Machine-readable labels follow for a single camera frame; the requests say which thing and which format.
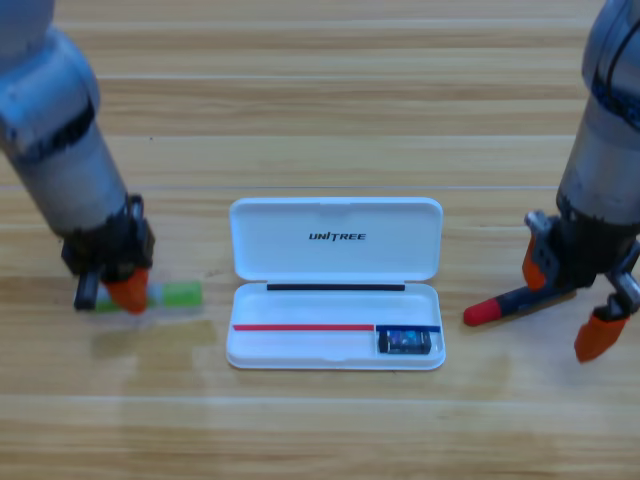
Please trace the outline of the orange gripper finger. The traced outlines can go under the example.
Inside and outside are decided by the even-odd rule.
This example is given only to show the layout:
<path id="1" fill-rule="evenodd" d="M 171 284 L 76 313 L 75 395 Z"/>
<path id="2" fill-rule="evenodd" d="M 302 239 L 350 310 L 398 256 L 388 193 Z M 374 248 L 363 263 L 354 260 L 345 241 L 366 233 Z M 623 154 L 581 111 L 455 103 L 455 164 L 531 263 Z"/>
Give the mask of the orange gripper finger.
<path id="1" fill-rule="evenodd" d="M 546 285 L 546 278 L 539 266 L 535 263 L 533 254 L 535 253 L 534 236 L 530 237 L 527 251 L 522 263 L 522 273 L 527 287 L 531 291 L 541 290 Z"/>
<path id="2" fill-rule="evenodd" d="M 126 280 L 104 284 L 111 301 L 131 314 L 142 314 L 147 309 L 149 271 L 137 268 Z"/>
<path id="3" fill-rule="evenodd" d="M 583 324 L 574 342 L 574 351 L 580 363 L 595 360 L 612 347 L 620 337 L 628 318 L 605 320 L 593 313 Z"/>

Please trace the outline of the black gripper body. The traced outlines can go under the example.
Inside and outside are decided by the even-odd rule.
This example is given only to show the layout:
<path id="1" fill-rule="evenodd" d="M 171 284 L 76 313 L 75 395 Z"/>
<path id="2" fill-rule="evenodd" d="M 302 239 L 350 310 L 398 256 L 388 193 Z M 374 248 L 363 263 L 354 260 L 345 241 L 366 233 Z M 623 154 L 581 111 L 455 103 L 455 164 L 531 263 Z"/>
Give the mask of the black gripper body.
<path id="1" fill-rule="evenodd" d="M 137 268 L 150 272 L 153 252 L 154 234 L 139 194 L 128 195 L 124 206 L 100 226 L 65 235 L 61 257 L 78 278 L 74 307 L 95 309 L 100 286 L 126 280 Z"/>
<path id="2" fill-rule="evenodd" d="M 614 225 L 574 209 L 558 216 L 531 211 L 525 224 L 536 239 L 533 258 L 545 275 L 543 288 L 588 288 L 603 275 L 614 292 L 596 314 L 614 320 L 639 310 L 639 282 L 632 275 L 639 260 L 638 224 Z"/>

